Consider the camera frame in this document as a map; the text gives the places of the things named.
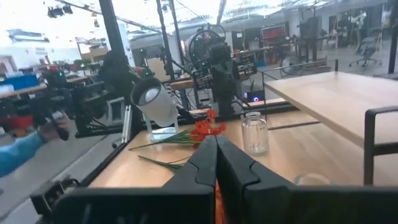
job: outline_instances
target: lamp base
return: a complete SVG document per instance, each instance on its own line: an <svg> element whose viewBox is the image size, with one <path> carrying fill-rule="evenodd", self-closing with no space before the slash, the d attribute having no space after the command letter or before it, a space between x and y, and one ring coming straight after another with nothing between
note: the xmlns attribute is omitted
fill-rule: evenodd
<svg viewBox="0 0 398 224"><path fill-rule="evenodd" d="M159 142L175 134L177 134L177 128L175 127L160 128L158 130L152 131L149 139L151 142Z"/></svg>

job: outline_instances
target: white lamp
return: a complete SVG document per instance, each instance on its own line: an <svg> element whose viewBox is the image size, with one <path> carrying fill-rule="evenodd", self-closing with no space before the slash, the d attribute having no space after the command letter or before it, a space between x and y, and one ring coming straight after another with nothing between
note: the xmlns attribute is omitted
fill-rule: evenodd
<svg viewBox="0 0 398 224"><path fill-rule="evenodd" d="M132 90L131 101L142 111L152 142L161 141L178 132L177 107L158 79L145 78L139 82ZM151 120L160 127L171 124L174 127L152 130Z"/></svg>

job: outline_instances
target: orange cloth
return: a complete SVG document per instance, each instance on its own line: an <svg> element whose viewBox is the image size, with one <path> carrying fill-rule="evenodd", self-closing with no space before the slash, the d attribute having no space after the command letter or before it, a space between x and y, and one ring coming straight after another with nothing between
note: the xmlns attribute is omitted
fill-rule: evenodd
<svg viewBox="0 0 398 224"><path fill-rule="evenodd" d="M216 224L226 224L223 201L221 200L221 192L218 183L216 183Z"/></svg>

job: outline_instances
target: hand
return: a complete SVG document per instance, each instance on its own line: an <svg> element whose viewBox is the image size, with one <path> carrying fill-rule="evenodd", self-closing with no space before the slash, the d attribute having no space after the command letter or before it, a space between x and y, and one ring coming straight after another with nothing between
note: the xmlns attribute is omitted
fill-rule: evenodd
<svg viewBox="0 0 398 224"><path fill-rule="evenodd" d="M141 76L143 76L145 69L142 67L132 67L131 70L136 72L141 77Z"/></svg>
<svg viewBox="0 0 398 224"><path fill-rule="evenodd" d="M58 127L66 131L69 131L67 115L64 114L63 117L61 119L56 120L56 122L58 124ZM52 125L51 122L47 122L42 126L40 126L38 133L40 137L42 137L43 142L49 142L59 138L57 130L55 130L55 127Z"/></svg>

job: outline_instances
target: person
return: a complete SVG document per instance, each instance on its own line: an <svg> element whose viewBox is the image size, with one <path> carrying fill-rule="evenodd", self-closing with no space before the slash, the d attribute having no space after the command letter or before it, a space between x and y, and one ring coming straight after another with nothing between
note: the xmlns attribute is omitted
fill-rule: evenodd
<svg viewBox="0 0 398 224"><path fill-rule="evenodd" d="M67 116L57 120L60 128L68 131ZM47 122L39 126L34 133L20 138L7 146L0 147L0 178L5 177L29 159L33 158L37 150L45 143L58 139L54 126Z"/></svg>

